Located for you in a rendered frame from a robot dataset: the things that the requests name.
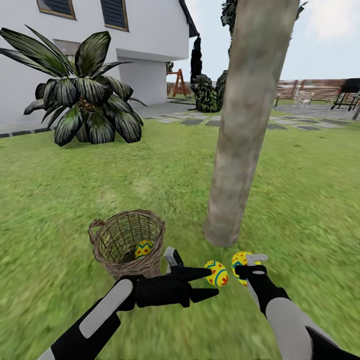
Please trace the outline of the easter egg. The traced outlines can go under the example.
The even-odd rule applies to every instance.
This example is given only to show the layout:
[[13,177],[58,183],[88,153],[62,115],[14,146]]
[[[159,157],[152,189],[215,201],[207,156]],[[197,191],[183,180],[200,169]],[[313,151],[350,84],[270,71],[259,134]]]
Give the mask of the easter egg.
[[227,284],[227,270],[219,261],[211,260],[205,264],[204,268],[212,270],[212,275],[205,278],[209,284],[216,287],[225,286]]
[[132,252],[133,260],[140,259],[147,255],[153,249],[154,244],[154,239],[148,240],[146,238],[136,242]]
[[[251,255],[251,252],[245,252],[245,251],[239,251],[236,252],[231,259],[231,267],[232,267],[232,271],[235,272],[235,267],[236,266],[244,266],[247,265],[248,261],[246,259],[247,255]],[[261,262],[260,261],[255,261],[255,265],[256,266],[260,266]],[[235,273],[236,278],[247,287],[247,280],[246,279],[241,279],[239,274]]]

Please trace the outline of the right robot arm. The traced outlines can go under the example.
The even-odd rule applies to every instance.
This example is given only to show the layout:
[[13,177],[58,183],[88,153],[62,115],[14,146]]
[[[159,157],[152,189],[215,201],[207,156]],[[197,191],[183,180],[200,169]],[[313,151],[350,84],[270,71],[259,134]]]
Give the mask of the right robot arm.
[[294,302],[283,287],[268,277],[263,264],[266,254],[246,255],[247,265],[238,265],[234,272],[247,280],[247,288],[269,323],[282,360],[360,360],[341,347]]

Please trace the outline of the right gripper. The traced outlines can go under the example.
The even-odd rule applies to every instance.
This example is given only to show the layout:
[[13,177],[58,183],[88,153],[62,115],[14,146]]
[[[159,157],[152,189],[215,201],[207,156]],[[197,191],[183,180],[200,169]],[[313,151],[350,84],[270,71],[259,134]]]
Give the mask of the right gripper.
[[239,277],[241,280],[247,280],[248,279],[248,273],[251,270],[261,270],[264,273],[266,272],[266,268],[263,264],[256,265],[256,266],[247,266],[247,265],[238,265],[234,268],[234,272],[236,274],[239,274]]

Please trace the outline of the wicker basket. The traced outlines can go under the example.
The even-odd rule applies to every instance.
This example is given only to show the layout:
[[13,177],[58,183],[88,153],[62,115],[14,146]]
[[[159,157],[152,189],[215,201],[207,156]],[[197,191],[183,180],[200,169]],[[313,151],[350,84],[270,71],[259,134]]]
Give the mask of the wicker basket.
[[[90,243],[92,244],[92,253],[95,257],[95,260],[98,261],[111,275],[111,277],[118,282],[121,276],[125,275],[144,275],[146,279],[158,277],[160,275],[161,270],[161,259],[163,256],[163,243],[164,236],[166,232],[167,222],[166,220],[162,221],[162,219],[154,212],[149,210],[132,210],[132,211],[123,211],[114,215],[115,218],[126,216],[128,217],[130,214],[138,215],[139,217],[148,217],[149,219],[154,220],[154,224],[158,224],[159,229],[154,233],[152,232],[152,227],[147,226],[147,238],[148,240],[153,239],[154,246],[152,250],[146,254],[145,256],[134,259],[134,257],[130,257],[125,262],[125,258],[127,257],[124,253],[122,257],[117,261],[114,255],[111,253],[111,246],[116,244],[115,240],[111,240],[107,245],[104,243],[100,244],[99,239],[102,237],[101,233],[105,230],[105,228],[109,225],[112,225],[115,221],[110,219],[108,221],[103,222],[100,218],[94,219],[92,223],[88,227],[88,235],[90,239]],[[94,227],[99,228],[95,234],[93,232]],[[104,252],[101,251],[104,250]],[[107,260],[107,256],[110,256],[110,260]],[[133,260],[134,259],[134,260]]]

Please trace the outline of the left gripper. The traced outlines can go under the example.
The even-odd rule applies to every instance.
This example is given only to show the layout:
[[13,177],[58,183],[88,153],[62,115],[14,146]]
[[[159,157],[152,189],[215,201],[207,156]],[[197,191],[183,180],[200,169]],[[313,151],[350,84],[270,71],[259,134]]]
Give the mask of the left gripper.
[[195,304],[217,296],[220,293],[218,288],[192,288],[188,283],[210,275],[212,270],[209,268],[173,266],[170,274],[159,275],[151,280],[152,305],[166,306],[180,303],[184,308],[189,308],[190,300]]

